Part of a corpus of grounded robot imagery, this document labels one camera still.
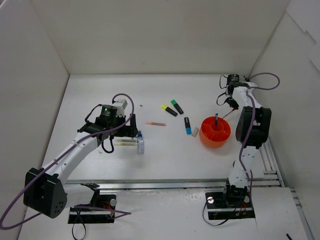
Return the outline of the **red gel pen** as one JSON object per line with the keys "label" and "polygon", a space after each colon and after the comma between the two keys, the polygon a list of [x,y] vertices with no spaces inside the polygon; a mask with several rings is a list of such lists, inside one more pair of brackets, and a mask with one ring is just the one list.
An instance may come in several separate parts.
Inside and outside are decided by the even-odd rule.
{"label": "red gel pen", "polygon": [[231,113],[233,113],[235,111],[235,109],[232,109],[230,112],[228,112],[227,114],[225,114],[222,119],[225,119],[227,116],[229,116]]}

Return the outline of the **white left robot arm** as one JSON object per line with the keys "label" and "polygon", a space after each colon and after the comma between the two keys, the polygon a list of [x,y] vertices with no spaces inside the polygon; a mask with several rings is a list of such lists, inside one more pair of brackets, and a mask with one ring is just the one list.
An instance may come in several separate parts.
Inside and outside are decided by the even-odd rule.
{"label": "white left robot arm", "polygon": [[127,125],[124,99],[113,101],[111,105],[102,104],[101,113],[94,122],[85,121],[75,139],[55,160],[41,169],[31,168],[25,176],[23,194],[25,206],[52,219],[65,208],[84,205],[89,210],[100,204],[99,189],[95,183],[66,185],[71,173],[91,152],[103,147],[106,140],[114,137],[133,138],[138,134],[135,115]]}

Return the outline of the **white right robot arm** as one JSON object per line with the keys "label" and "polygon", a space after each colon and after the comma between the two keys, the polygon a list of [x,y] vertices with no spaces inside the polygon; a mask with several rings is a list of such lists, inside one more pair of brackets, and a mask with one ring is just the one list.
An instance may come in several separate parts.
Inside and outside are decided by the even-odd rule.
{"label": "white right robot arm", "polygon": [[227,76],[225,102],[233,110],[241,108],[235,130],[235,138],[241,144],[239,156],[232,165],[221,193],[221,200],[227,206],[242,202],[251,191],[255,154],[269,136],[272,111],[254,98],[253,90],[256,88],[257,86],[248,80],[241,81],[237,74]]}

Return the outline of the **blue ballpoint pen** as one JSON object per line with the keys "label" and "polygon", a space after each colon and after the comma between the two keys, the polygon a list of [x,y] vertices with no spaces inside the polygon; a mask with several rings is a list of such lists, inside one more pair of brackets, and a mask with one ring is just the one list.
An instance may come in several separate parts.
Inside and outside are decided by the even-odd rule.
{"label": "blue ballpoint pen", "polygon": [[219,115],[218,115],[218,113],[216,113],[216,114],[214,115],[214,128],[215,128],[215,129],[216,129],[217,126],[218,126],[218,122],[219,122]]}

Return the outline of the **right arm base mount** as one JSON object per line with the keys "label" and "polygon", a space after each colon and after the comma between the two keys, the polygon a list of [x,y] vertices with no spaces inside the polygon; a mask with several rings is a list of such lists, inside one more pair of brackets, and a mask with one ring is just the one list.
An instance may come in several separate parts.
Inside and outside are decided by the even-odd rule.
{"label": "right arm base mount", "polygon": [[254,219],[256,217],[248,188],[226,185],[223,190],[207,191],[203,217],[211,221]]}

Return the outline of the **pink clear pen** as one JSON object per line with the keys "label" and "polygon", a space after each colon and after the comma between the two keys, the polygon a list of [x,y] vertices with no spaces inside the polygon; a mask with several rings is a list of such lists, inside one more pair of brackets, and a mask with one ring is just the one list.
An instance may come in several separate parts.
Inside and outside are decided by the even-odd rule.
{"label": "pink clear pen", "polygon": [[145,121],[144,124],[146,124],[146,125],[152,125],[152,126],[161,126],[161,127],[167,126],[166,123],[154,122],[154,121]]}

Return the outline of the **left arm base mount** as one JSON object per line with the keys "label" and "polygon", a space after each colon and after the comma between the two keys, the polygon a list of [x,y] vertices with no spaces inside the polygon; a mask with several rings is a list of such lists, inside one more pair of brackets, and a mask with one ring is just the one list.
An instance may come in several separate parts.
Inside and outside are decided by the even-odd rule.
{"label": "left arm base mount", "polygon": [[110,210],[116,209],[117,194],[114,192],[102,192],[99,185],[85,183],[79,186],[86,187],[93,192],[89,203],[77,203],[85,208],[71,207],[69,209],[68,224],[113,224],[116,213]]}

